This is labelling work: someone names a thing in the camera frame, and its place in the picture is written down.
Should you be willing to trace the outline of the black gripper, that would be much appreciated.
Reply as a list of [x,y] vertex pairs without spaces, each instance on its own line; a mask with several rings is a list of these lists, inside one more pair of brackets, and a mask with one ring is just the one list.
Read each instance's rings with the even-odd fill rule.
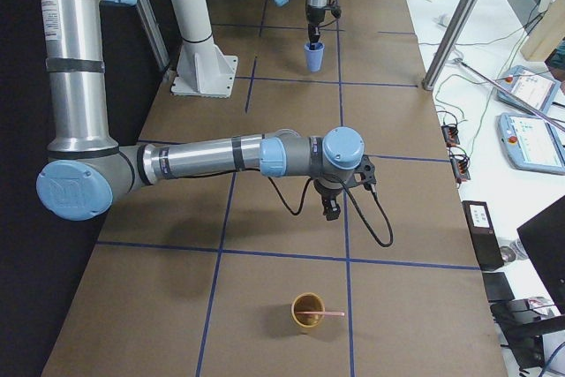
[[306,6],[306,20],[308,24],[308,49],[317,49],[320,42],[319,26],[325,19],[325,8]]

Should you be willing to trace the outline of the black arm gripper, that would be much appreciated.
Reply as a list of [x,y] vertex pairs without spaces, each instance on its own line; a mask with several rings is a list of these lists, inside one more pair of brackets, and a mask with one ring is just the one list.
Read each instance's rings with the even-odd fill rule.
[[339,209],[337,197],[343,192],[343,187],[339,183],[327,182],[324,179],[316,179],[314,188],[321,198],[324,209]]

